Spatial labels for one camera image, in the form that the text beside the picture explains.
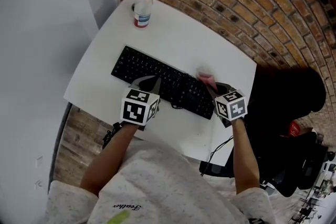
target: person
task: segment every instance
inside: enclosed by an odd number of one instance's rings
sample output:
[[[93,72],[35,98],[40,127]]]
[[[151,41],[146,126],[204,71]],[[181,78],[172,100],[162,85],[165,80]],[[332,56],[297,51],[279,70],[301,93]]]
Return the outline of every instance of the person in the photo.
[[[80,187],[51,183],[44,223],[274,224],[244,121],[232,121],[232,128],[237,195],[230,201],[175,150],[146,141],[130,145],[138,126],[126,123],[88,166]]]

